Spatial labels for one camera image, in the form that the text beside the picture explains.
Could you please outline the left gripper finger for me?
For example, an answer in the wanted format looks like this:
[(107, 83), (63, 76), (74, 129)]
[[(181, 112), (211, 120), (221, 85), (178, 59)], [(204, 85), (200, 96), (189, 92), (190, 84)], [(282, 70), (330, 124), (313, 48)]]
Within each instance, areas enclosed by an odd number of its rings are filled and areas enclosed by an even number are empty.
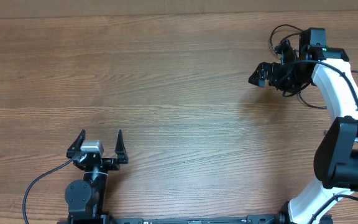
[(80, 134), (76, 138), (76, 140), (71, 144), (71, 146), (67, 149), (66, 157), (73, 158), (74, 155), (80, 151), (80, 147), (83, 141), (86, 138), (86, 131), (84, 129), (81, 130)]
[(117, 155), (118, 163), (127, 164), (129, 162), (127, 151), (124, 145), (123, 133), (121, 129), (118, 132), (116, 147), (114, 152)]

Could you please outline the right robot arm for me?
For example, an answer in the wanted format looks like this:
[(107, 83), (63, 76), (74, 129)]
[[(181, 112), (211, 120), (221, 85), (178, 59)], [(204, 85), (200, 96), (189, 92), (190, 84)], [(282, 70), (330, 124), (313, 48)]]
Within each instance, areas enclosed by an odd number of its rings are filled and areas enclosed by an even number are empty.
[(249, 215), (247, 223), (331, 223), (329, 210), (358, 192), (358, 87), (344, 49), (329, 47), (323, 28), (296, 28), (298, 48), (288, 37), (272, 46), (278, 63), (260, 63), (249, 83), (272, 86), (285, 97), (318, 87), (331, 126), (317, 148), (314, 179), (276, 215)]

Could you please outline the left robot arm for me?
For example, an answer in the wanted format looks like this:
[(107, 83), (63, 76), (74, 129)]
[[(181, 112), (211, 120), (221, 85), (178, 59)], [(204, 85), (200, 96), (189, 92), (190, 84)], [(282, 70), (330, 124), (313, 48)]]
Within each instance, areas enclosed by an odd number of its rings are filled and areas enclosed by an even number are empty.
[(104, 157), (103, 152), (102, 142), (87, 140), (85, 130), (81, 131), (67, 149), (67, 158), (71, 159), (75, 167), (84, 172), (82, 179), (73, 181), (65, 190), (68, 223), (116, 222), (109, 212), (104, 211), (104, 201), (108, 172), (117, 171), (120, 169), (120, 165), (129, 162), (122, 131), (118, 132), (114, 150), (117, 157)]

